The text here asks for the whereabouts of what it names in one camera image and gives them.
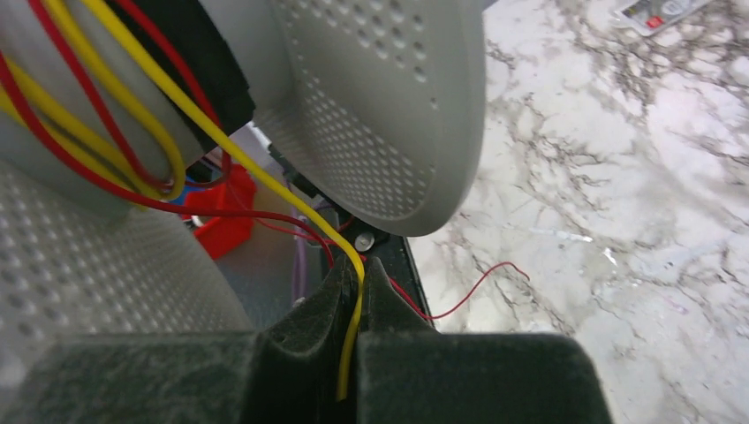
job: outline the yellow wire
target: yellow wire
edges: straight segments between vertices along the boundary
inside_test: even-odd
[[[0,89],[0,110],[8,114],[13,118],[13,120],[18,122],[24,128],[28,128],[26,122],[24,122],[19,112],[13,106],[13,102],[11,102],[10,97],[8,97],[8,95],[2,89]],[[54,138],[55,141],[57,141],[57,143],[59,143],[60,146],[65,149],[65,151],[75,157],[79,162],[86,165],[87,168],[89,168],[99,176],[106,178],[111,183],[114,183],[128,190],[131,189],[121,178],[117,177],[114,173],[108,170],[106,166],[99,163],[99,161],[94,159],[94,157],[91,156],[86,150],[80,148],[76,143],[70,141],[67,137],[65,137],[50,125],[47,125],[45,123],[42,124],[44,125],[44,128],[47,129],[52,138]]]
[[[44,0],[47,9],[51,13],[59,28],[62,30],[65,38],[73,46],[78,56],[86,64],[88,70],[104,85],[110,94],[140,122],[154,139],[162,147],[169,160],[171,173],[174,178],[174,186],[164,194],[163,198],[171,201],[179,197],[185,189],[185,161],[179,153],[179,148],[171,138],[169,132],[163,125],[148,111],[148,108],[136,98],[120,80],[114,72],[104,63],[96,53],[96,49],[88,42],[86,35],[80,30],[75,23],[75,19],[70,14],[64,0]]]
[[[152,199],[159,199],[161,197],[161,194],[159,194],[158,191],[140,179],[138,174],[132,170],[130,164],[125,160],[125,157],[119,150],[109,144],[106,140],[99,137],[95,132],[91,131],[72,113],[68,112],[65,107],[58,103],[54,97],[49,95],[42,86],[37,84],[36,81],[25,73],[15,62],[9,58],[6,58],[6,60],[21,91],[23,91],[24,95],[26,95],[31,103],[37,106],[46,116],[57,123],[61,128],[65,129],[75,139],[91,149],[92,152],[111,163],[116,170],[132,181],[135,188],[140,193],[143,193]]]
[[[359,321],[361,319],[361,302],[364,293],[364,263],[359,258],[359,254],[353,246],[346,241],[337,231],[325,221],[322,216],[310,208],[304,201],[300,200],[286,187],[273,179],[265,170],[258,166],[253,160],[238,148],[223,133],[221,128],[216,126],[195,103],[171,80],[169,75],[156,63],[156,61],[143,49],[138,40],[130,33],[127,27],[119,20],[117,15],[104,3],[103,0],[81,0],[81,2],[96,16],[102,24],[107,27],[117,42],[127,51],[127,53],[137,62],[148,77],[188,116],[197,124],[206,134],[208,134],[221,148],[233,156],[237,161],[249,170],[255,177],[260,180],[269,189],[276,192],[281,198],[288,201],[295,208],[300,210],[304,215],[309,217],[310,221],[315,223],[329,238],[335,241],[343,249],[346,256],[351,259],[353,267],[359,280],[359,294],[356,299],[354,311],[352,314],[349,327],[344,339],[344,347],[341,351],[341,361],[338,368],[337,382],[337,399],[346,398],[348,391],[349,370],[351,369],[351,359],[353,355],[353,346],[356,335],[359,330]]]

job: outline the red plastic part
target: red plastic part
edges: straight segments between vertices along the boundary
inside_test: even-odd
[[[255,192],[257,187],[247,171],[240,165],[233,164],[226,183],[208,190],[188,193],[185,197],[185,206],[247,210],[253,208]],[[253,232],[253,224],[252,218],[215,217],[193,234],[208,255],[218,259],[249,239]]]

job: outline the gray perforated panel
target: gray perforated panel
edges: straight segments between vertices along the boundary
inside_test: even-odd
[[[295,87],[255,122],[336,203],[386,231],[436,230],[478,163],[476,1],[278,0]]]
[[[0,416],[65,335],[250,327],[177,217],[102,221],[0,162]]]

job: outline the marble countertop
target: marble countertop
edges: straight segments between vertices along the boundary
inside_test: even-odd
[[[617,423],[749,422],[749,0],[643,38],[614,4],[484,15],[478,176],[412,250],[443,332],[555,331]]]

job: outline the thin red wire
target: thin red wire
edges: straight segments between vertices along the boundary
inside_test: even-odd
[[[259,223],[261,223],[262,225],[265,225],[266,227],[270,228],[271,230],[285,232],[286,234],[291,234],[293,236],[301,237],[301,238],[307,239],[307,240],[314,240],[313,237],[308,236],[306,234],[301,234],[301,233],[299,233],[297,231],[294,231],[294,230],[289,230],[289,229],[286,229],[284,227],[279,227],[279,226],[274,225],[272,223],[264,223],[261,219],[258,219],[257,221]],[[336,244],[335,241],[330,240],[330,239],[325,239],[325,243],[327,243],[329,245],[335,245]],[[365,256],[362,256],[362,255],[360,255],[360,257],[361,257],[362,261],[365,261],[367,259]],[[443,314],[439,314],[439,315],[427,315],[427,314],[424,314],[423,312],[421,312],[421,310],[419,309],[419,306],[416,305],[416,302],[414,302],[413,299],[411,299],[411,296],[409,296],[408,293],[405,292],[405,290],[403,289],[403,287],[401,287],[400,285],[398,285],[398,283],[396,282],[396,280],[394,280],[394,279],[392,279],[390,277],[388,277],[388,278],[390,279],[390,283],[393,285],[393,288],[395,289],[395,291],[398,292],[398,294],[401,295],[401,297],[413,308],[414,311],[416,311],[416,314],[418,314],[424,320],[434,321],[434,320],[439,320],[441,318],[444,318],[444,317],[446,317],[446,316],[454,313],[455,311],[457,311],[461,306],[463,306],[463,304],[466,303],[466,301],[468,301],[471,298],[471,296],[473,296],[473,293],[476,292],[476,289],[479,288],[479,286],[481,285],[481,283],[483,283],[484,280],[487,279],[487,277],[489,276],[489,274],[491,274],[495,269],[498,269],[498,268],[501,268],[501,267],[507,267],[507,266],[513,267],[518,273],[520,273],[522,276],[524,276],[528,280],[531,279],[531,277],[529,277],[528,274],[526,274],[522,269],[518,268],[514,263],[509,262],[509,261],[499,262],[496,265],[494,265],[491,268],[489,268],[486,271],[484,271],[484,274],[481,276],[481,278],[479,279],[479,281],[477,281],[476,284],[473,285],[473,288],[468,292],[468,294],[466,294],[454,307],[452,307],[449,311],[447,311],[447,312],[445,312]]]
[[[473,296],[473,293],[476,292],[476,289],[479,288],[479,286],[481,285],[481,283],[483,283],[484,280],[487,279],[487,277],[489,276],[489,274],[492,273],[492,271],[494,271],[495,269],[498,269],[498,268],[501,268],[501,267],[507,267],[507,266],[513,267],[518,273],[522,274],[528,280],[531,279],[531,277],[529,277],[528,274],[526,274],[520,268],[518,268],[517,266],[515,266],[514,263],[509,262],[509,261],[499,262],[496,265],[494,265],[491,268],[489,268],[486,271],[484,271],[484,274],[481,276],[481,278],[479,278],[479,281],[477,281],[476,284],[473,285],[473,288],[468,292],[468,294],[466,294],[454,307],[452,307],[449,311],[447,311],[447,312],[445,312],[443,314],[439,314],[439,315],[427,315],[427,314],[424,314],[423,312],[421,312],[419,310],[419,307],[416,306],[416,303],[413,302],[413,299],[411,299],[411,297],[408,296],[408,294],[405,292],[405,290],[403,290],[403,288],[401,286],[399,286],[395,282],[395,280],[393,280],[391,278],[390,282],[393,284],[393,287],[396,289],[396,292],[400,293],[400,295],[405,299],[405,301],[408,302],[409,305],[411,305],[411,307],[413,307],[413,309],[416,311],[417,314],[419,314],[419,316],[421,318],[423,318],[425,320],[433,321],[433,320],[439,320],[440,318],[444,318],[445,316],[447,316],[449,314],[452,314],[453,312],[457,311],[459,307],[463,306],[463,304],[466,303],[466,301],[468,301],[471,298],[471,296]]]
[[[60,55],[68,64],[68,67],[70,67],[70,70],[75,76],[75,79],[78,80],[81,88],[83,88],[83,91],[86,93],[86,97],[91,102],[91,105],[94,106],[96,114],[99,116],[101,121],[104,123],[104,126],[107,128],[107,132],[115,141],[119,149],[122,150],[122,154],[125,156],[125,159],[132,167],[132,170],[134,170],[135,173],[138,174],[138,176],[142,178],[143,181],[146,181],[150,186],[158,189],[169,189],[169,183],[164,183],[158,178],[151,175],[140,163],[138,156],[135,155],[135,152],[127,143],[125,136],[117,126],[117,122],[115,122],[115,119],[110,114],[110,111],[107,109],[106,104],[104,104],[104,100],[96,90],[94,83],[88,77],[86,70],[83,68],[83,65],[80,64],[78,58],[75,56],[75,53],[65,41],[62,33],[60,33],[60,30],[57,29],[57,26],[47,12],[47,9],[44,8],[42,0],[28,0],[28,3],[31,6],[32,11],[34,11],[36,18],[39,20],[40,24],[42,24],[44,31],[47,33],[47,36],[50,40],[52,40],[52,43],[55,44],[57,51],[59,51]]]
[[[187,62],[185,62],[179,52],[177,52],[177,49],[174,48],[169,39],[166,38],[166,36],[161,32],[159,27],[154,24],[154,22],[148,17],[148,15],[143,13],[143,11],[135,3],[132,2],[132,0],[116,0],[116,3],[120,8],[122,8],[123,11],[125,11],[125,13],[130,15],[132,20],[134,20],[138,24],[138,26],[143,29],[149,37],[151,37],[151,40],[153,40],[156,45],[159,46],[159,49],[161,49],[162,52],[169,58],[171,63],[174,64],[177,72],[179,72],[179,76],[182,77],[182,80],[185,82],[187,88],[190,90],[190,93],[193,95],[193,99],[195,99],[195,102],[198,103],[200,108],[206,113],[206,115],[208,115],[210,120],[220,127],[221,122],[218,119],[218,115],[211,106],[210,100],[200,86],[198,79],[195,78],[193,71],[190,70],[190,66],[187,64]],[[231,172],[231,157],[226,152],[223,152],[221,172],[221,177],[211,182],[194,183],[191,181],[187,181],[185,184],[190,187],[202,188],[210,188],[221,185],[229,178],[229,174]]]
[[[107,105],[104,103],[104,100],[102,99],[102,96],[99,94],[99,91],[96,89],[94,82],[88,77],[88,73],[86,72],[86,69],[83,67],[83,65],[80,63],[78,58],[75,55],[75,52],[73,52],[70,45],[67,43],[65,38],[63,37],[62,33],[59,29],[57,29],[57,26],[55,25],[54,20],[49,15],[49,12],[44,7],[42,0],[29,0],[29,5],[36,15],[36,18],[39,20],[40,24],[42,25],[42,28],[47,33],[47,36],[52,40],[52,43],[55,44],[55,47],[57,48],[57,51],[60,53],[60,56],[62,56],[63,60],[68,64],[68,67],[70,68],[73,76],[75,79],[79,82],[81,88],[83,88],[84,93],[86,94],[86,97],[91,102],[91,105],[94,107],[94,110],[96,111],[96,115],[99,116],[101,121],[104,123],[104,127],[107,129],[107,133],[110,134],[112,139],[115,141],[115,144],[117,144],[117,147],[122,151],[122,154],[125,156],[125,160],[130,164],[132,167],[132,170],[141,178],[143,181],[145,181],[150,186],[157,188],[159,190],[169,189],[172,184],[169,182],[163,182],[160,181],[158,178],[151,175],[148,170],[143,166],[143,164],[140,162],[140,159],[135,154],[135,151],[132,150],[130,147],[130,144],[127,142],[127,139],[125,138],[125,135],[122,134],[122,131],[120,131],[119,126],[117,126],[117,122],[115,121],[114,117],[111,115],[110,110],[107,108]],[[174,61],[175,57],[178,57],[179,54],[172,48],[171,50],[172,56],[170,56],[170,60]],[[194,76],[192,75],[192,72],[190,71],[190,68],[186,65],[184,65],[184,61],[181,60],[181,57],[178,59],[179,61],[175,63],[175,66],[177,67],[180,75],[182,75],[183,79],[190,80],[193,82],[195,81]],[[198,84],[192,84],[189,86],[191,91],[193,92],[193,96],[196,97],[196,99],[200,99],[200,108],[205,110],[208,116],[214,120],[214,122],[218,122],[218,118],[216,117],[216,113],[211,108],[210,103],[208,102],[208,99],[206,96],[202,93],[202,90],[200,90],[200,85]],[[201,184],[201,183],[193,183],[190,181],[185,182],[188,186],[198,186],[202,188],[209,188],[213,186],[217,186],[221,184],[225,179],[228,177],[228,171],[231,167],[231,158],[227,157],[225,153],[223,154],[222,159],[222,171],[223,174],[220,178],[217,178],[216,181],[212,181],[210,183]],[[184,172],[185,170],[173,170],[174,172]]]
[[[325,252],[325,256],[328,259],[328,264],[331,267],[333,266],[333,253],[330,251],[328,245],[325,243],[324,238],[320,237],[320,235],[314,232],[314,230],[309,225],[300,221],[299,219],[295,219],[290,216],[285,216],[281,214],[275,214],[272,212],[264,212],[264,211],[257,211],[257,210],[222,210],[222,209],[211,209],[211,208],[188,208],[184,206],[173,205],[170,203],[164,203],[161,201],[150,199],[138,193],[133,193],[129,190],[124,189],[123,187],[120,187],[119,185],[111,183],[107,181],[106,179],[100,177],[98,174],[91,171],[82,163],[78,162],[72,155],[70,155],[67,151],[65,151],[64,148],[62,148],[59,144],[57,144],[57,142],[55,141],[55,139],[52,138],[49,132],[47,132],[47,129],[44,128],[44,125],[42,125],[42,122],[34,114],[34,111],[31,109],[31,106],[28,104],[28,101],[26,100],[26,97],[23,95],[23,92],[20,90],[20,87],[18,83],[16,82],[15,78],[13,78],[11,69],[8,66],[8,63],[5,61],[5,55],[1,49],[0,49],[0,84],[2,84],[3,88],[5,89],[5,93],[7,93],[8,97],[10,97],[13,103],[13,106],[15,107],[16,111],[21,115],[24,122],[28,126],[29,130],[34,134],[34,136],[37,139],[39,139],[39,141],[44,145],[44,147],[46,147],[53,155],[55,155],[57,159],[60,160],[60,162],[67,165],[68,168],[70,168],[71,170],[74,170],[78,175],[82,176],[83,178],[85,178],[90,183],[94,184],[95,186],[100,187],[102,190],[105,190],[109,193],[116,195],[117,197],[120,197],[127,201],[131,201],[133,203],[138,203],[140,205],[147,206],[149,208],[159,209],[159,210],[171,212],[174,214],[190,215],[190,216],[191,215],[247,216],[247,217],[252,217],[252,218],[268,218],[268,219],[273,219],[277,221],[284,221],[287,223],[292,223],[298,226],[299,228],[303,229],[304,231],[307,231],[311,235],[311,237],[313,237],[322,245],[322,249]]]

